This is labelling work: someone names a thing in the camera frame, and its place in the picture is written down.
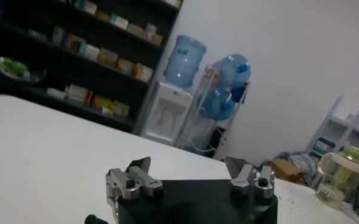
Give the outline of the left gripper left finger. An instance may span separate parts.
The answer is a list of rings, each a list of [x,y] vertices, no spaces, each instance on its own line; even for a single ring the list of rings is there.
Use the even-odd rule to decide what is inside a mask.
[[[148,172],[151,157],[133,160],[125,171],[110,169],[105,174],[107,203],[113,214],[119,214],[119,199],[136,200],[141,193],[157,198],[163,193],[162,181],[151,177]]]

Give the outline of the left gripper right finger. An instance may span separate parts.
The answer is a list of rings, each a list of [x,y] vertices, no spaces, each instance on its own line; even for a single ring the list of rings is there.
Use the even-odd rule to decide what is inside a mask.
[[[225,157],[224,162],[231,176],[231,187],[241,196],[253,192],[257,198],[268,200],[274,195],[275,172],[271,166],[258,170],[245,159]]]

